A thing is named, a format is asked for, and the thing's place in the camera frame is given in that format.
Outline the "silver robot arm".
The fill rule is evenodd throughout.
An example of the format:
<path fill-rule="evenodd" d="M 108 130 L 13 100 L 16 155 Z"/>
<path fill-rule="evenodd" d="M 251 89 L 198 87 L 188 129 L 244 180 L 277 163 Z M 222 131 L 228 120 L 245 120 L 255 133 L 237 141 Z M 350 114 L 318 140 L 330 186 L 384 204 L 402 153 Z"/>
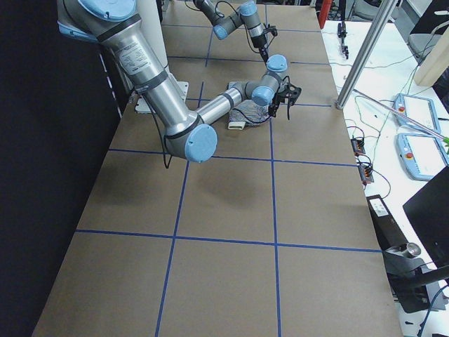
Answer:
<path fill-rule="evenodd" d="M 195 10 L 207 17 L 220 40 L 245 27 L 267 67 L 261 80 L 236 82 L 195 111 L 186 106 L 180 86 L 168 71 L 156 1 L 58 1 L 57 8 L 61 34 L 109 49 L 163 123 L 161 146 L 174 157 L 197 163 L 209 160 L 217 147 L 213 122 L 245 100 L 267 107 L 273 117 L 288 96 L 287 60 L 282 55 L 270 56 L 267 50 L 267 33 L 276 34 L 276 28 L 262 24 L 254 1 L 241 4 L 228 16 L 211 1 L 194 2 Z"/>
<path fill-rule="evenodd" d="M 251 41 L 253 46 L 250 50 L 260 54 L 264 63 L 269 59 L 269 45 L 267 35 L 277 36 L 276 27 L 270 24 L 264 24 L 259 16 L 256 3 L 247 1 L 238 8 L 234 8 L 227 1 L 218 1 L 214 4 L 212 1 L 193 1 L 198 11 L 201 11 L 213 26 L 215 36 L 219 40 L 226 39 L 232 32 L 243 26 L 247 34 L 247 40 Z M 222 13 L 218 4 L 226 3 L 232 9 L 232 12 L 226 16 Z"/>

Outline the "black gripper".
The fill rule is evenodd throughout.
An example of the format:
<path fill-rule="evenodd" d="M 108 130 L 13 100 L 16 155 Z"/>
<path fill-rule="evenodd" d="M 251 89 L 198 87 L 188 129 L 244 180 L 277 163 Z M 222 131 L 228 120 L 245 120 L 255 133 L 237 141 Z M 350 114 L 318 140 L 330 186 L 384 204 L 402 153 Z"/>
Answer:
<path fill-rule="evenodd" d="M 269 113 L 269 116 L 270 117 L 273 117 L 273 118 L 275 118 L 276 117 L 276 113 L 277 113 L 277 111 L 278 111 L 278 108 L 279 108 L 279 105 L 281 104 L 281 103 L 284 103 L 285 102 L 285 94 L 284 93 L 280 93 L 280 92 L 277 92 L 275 95 L 274 95 L 274 97 L 273 97 L 273 99 L 272 99 L 272 102 L 270 103 L 270 105 L 269 105 L 269 107 L 268 107 L 268 113 Z"/>
<path fill-rule="evenodd" d="M 253 47 L 256 48 L 257 50 L 259 50 L 260 56 L 263 59 L 263 61 L 264 62 L 268 61 L 269 52 L 265 48 L 265 46 L 267 44 L 267 38 L 266 38 L 265 34 L 253 36 L 253 37 L 251 37 L 251 41 L 252 41 Z"/>

